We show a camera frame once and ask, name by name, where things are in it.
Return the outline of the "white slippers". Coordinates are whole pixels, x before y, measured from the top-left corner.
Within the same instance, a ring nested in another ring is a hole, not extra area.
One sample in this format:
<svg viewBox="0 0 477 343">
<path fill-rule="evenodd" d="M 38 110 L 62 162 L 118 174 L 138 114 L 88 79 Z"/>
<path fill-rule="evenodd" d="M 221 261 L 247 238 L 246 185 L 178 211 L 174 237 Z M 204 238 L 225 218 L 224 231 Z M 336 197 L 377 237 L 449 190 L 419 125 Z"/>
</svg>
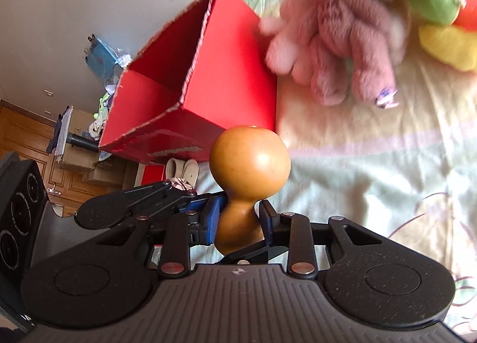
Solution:
<svg viewBox="0 0 477 343">
<path fill-rule="evenodd" d="M 195 187 L 199 176 L 199 165 L 196 160 L 187 161 L 171 158 L 165 168 L 167 179 L 178 178 L 186 181 L 191 187 Z"/>
</svg>

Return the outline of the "pink plush bear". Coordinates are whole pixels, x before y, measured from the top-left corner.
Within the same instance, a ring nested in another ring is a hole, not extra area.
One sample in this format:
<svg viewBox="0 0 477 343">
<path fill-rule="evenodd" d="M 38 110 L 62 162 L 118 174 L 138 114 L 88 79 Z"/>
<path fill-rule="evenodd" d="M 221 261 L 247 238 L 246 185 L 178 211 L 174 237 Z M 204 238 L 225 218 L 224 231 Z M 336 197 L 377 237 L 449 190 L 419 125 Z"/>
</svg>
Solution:
<svg viewBox="0 0 477 343">
<path fill-rule="evenodd" d="M 283 0 L 277 17 L 263 17 L 270 37 L 265 63 L 310 88 L 323 106 L 344 101 L 388 109 L 398 104 L 394 67 L 405 55 L 406 15 L 381 0 Z"/>
</svg>

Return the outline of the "large red cardboard box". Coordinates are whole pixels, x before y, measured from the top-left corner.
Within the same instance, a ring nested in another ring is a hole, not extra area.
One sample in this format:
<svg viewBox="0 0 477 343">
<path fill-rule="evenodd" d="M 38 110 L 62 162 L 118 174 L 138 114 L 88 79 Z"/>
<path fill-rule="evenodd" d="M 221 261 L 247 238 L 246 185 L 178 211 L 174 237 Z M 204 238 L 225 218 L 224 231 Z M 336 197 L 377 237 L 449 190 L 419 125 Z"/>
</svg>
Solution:
<svg viewBox="0 0 477 343">
<path fill-rule="evenodd" d="M 234 126 L 274 129 L 268 40 L 243 0 L 196 0 L 156 33 L 120 77 L 103 151 L 142 164 L 205 162 Z"/>
</svg>

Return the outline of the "blue paper bag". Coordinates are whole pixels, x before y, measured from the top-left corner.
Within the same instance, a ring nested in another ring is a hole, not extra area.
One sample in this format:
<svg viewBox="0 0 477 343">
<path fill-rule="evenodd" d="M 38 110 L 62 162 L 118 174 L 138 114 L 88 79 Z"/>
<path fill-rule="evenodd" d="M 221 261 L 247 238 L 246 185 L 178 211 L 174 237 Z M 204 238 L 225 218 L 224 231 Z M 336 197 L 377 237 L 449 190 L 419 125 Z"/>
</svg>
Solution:
<svg viewBox="0 0 477 343">
<path fill-rule="evenodd" d="M 95 34 L 91 34 L 88 41 L 90 47 L 85 50 L 86 65 L 104 87 L 115 86 L 132 62 L 131 55 L 112 48 Z"/>
</svg>

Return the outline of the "small red gift box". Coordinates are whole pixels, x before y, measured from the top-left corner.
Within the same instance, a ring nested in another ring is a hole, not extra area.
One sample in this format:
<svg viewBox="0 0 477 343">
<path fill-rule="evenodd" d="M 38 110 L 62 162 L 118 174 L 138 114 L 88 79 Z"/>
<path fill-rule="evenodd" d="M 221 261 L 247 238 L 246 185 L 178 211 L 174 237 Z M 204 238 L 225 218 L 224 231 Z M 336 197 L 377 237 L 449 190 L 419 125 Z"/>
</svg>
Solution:
<svg viewBox="0 0 477 343">
<path fill-rule="evenodd" d="M 135 180 L 135 187 L 162 181 L 165 175 L 164 164 L 139 164 Z"/>
</svg>

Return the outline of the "orange gourd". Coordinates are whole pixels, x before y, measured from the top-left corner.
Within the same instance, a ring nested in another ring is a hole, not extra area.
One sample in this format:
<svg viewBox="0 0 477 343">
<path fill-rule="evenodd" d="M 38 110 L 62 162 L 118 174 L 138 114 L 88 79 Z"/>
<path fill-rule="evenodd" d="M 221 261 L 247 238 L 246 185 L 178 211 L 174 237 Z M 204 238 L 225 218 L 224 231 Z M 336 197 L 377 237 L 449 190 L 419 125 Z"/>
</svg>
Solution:
<svg viewBox="0 0 477 343">
<path fill-rule="evenodd" d="M 264 239 L 255 203 L 275 195 L 289 178 L 291 159 L 282 139 L 265 128 L 230 128 L 213 143 L 209 168 L 228 197 L 216 249 L 226 255 Z"/>
</svg>

